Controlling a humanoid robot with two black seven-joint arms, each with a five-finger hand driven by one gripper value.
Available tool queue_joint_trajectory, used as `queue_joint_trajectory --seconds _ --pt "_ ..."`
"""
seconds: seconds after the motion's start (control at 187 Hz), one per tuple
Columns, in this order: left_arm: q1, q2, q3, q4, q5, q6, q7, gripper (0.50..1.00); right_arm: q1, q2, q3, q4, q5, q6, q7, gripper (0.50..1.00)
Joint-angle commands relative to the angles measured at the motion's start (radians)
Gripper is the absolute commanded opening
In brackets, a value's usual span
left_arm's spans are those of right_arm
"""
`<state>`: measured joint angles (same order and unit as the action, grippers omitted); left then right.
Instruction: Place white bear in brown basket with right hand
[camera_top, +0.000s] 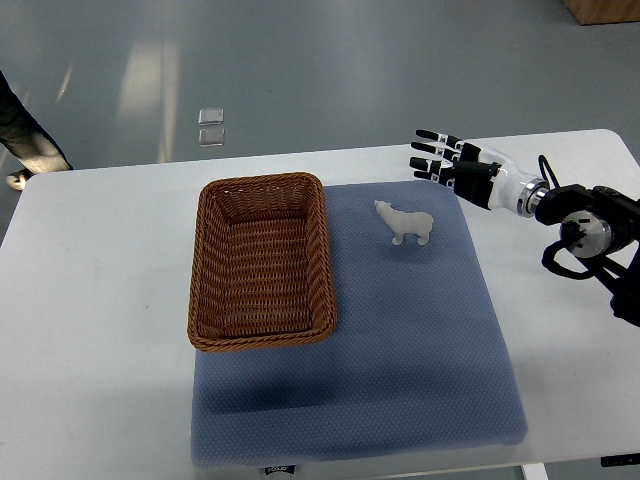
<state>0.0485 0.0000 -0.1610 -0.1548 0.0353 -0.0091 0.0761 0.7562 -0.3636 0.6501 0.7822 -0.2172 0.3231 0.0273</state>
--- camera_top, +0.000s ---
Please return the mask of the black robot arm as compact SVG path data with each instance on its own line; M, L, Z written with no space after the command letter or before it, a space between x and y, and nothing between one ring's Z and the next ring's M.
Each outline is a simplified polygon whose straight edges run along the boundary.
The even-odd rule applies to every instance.
M627 267L611 255L639 242L639 202L606 186L562 186L545 156L538 157L542 179L551 184L528 208L541 224L559 226L559 239L546 247L541 263L572 279L597 279L611 294L613 315L639 325L639 255Z

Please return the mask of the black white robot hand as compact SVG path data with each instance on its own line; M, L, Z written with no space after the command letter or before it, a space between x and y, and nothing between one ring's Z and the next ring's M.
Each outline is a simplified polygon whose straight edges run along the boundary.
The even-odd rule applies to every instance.
M485 210L506 209L531 218L549 182L523 172L506 154L453 135L418 129L411 147L414 176L451 189L455 195Z

